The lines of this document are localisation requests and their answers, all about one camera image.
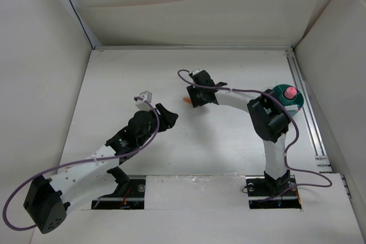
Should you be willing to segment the pink rubber eraser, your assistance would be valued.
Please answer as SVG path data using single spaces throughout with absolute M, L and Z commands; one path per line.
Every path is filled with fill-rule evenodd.
M 297 89 L 293 86 L 289 86 L 284 91 L 284 97 L 288 100 L 293 100 L 297 96 Z

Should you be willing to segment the blue capped white pen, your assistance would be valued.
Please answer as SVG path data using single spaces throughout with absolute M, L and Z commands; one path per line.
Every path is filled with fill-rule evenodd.
M 298 105 L 289 105 L 289 106 L 286 106 L 285 108 L 288 112 L 293 112 L 293 113 L 298 112 L 300 109 Z

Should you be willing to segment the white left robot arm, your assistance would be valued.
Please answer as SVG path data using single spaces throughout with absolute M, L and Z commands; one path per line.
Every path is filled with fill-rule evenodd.
M 142 104 L 123 129 L 108 139 L 85 163 L 71 164 L 59 174 L 40 175 L 30 184 L 24 208 L 42 234 L 55 230 L 78 207 L 103 195 L 122 196 L 129 177 L 120 165 L 135 155 L 149 138 L 171 129 L 178 114 L 156 104 Z

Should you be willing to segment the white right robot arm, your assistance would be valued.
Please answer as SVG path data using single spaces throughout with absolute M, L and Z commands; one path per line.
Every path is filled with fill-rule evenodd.
M 283 191 L 290 172 L 285 165 L 285 141 L 290 120 L 271 98 L 224 90 L 224 82 L 214 83 L 205 70 L 189 73 L 193 84 L 187 87 L 193 107 L 209 103 L 234 107 L 247 112 L 265 151 L 264 187 L 269 194 Z

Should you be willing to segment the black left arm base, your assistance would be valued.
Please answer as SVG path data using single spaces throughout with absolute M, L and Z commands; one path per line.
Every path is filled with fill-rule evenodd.
M 92 210 L 143 210 L 145 204 L 146 176 L 129 177 L 120 167 L 107 171 L 117 184 L 115 190 L 91 202 Z

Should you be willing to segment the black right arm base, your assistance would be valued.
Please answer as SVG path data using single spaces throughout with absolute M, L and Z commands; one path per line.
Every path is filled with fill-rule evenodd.
M 241 191 L 248 195 L 250 209 L 302 209 L 301 199 L 297 189 L 288 190 L 283 193 L 291 184 L 296 183 L 295 176 L 291 175 L 285 181 L 284 186 L 277 191 L 272 191 L 266 185 L 265 178 L 246 177 L 246 185 Z

